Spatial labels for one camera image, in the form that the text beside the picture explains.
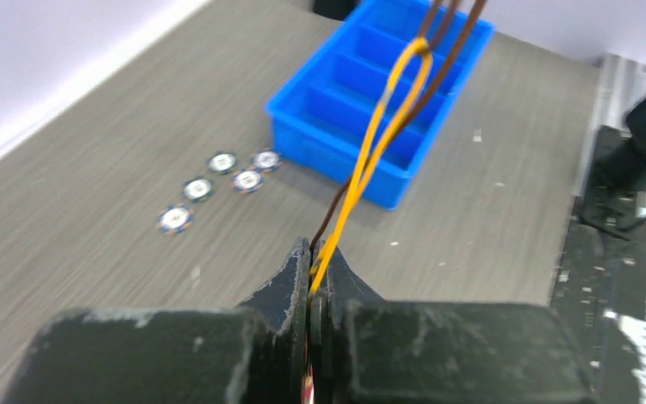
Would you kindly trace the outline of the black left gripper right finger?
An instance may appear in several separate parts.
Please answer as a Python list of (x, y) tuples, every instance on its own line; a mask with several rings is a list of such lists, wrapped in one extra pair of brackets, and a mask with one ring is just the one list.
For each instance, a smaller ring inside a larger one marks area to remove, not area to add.
[(557, 313), (385, 300), (335, 252), (310, 308), (313, 403), (593, 403)]

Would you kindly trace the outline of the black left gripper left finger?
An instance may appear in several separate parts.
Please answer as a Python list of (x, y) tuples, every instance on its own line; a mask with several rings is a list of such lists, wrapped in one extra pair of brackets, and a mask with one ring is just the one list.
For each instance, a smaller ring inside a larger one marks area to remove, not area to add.
[(300, 403), (309, 242), (231, 308), (62, 311), (34, 335), (6, 403)]

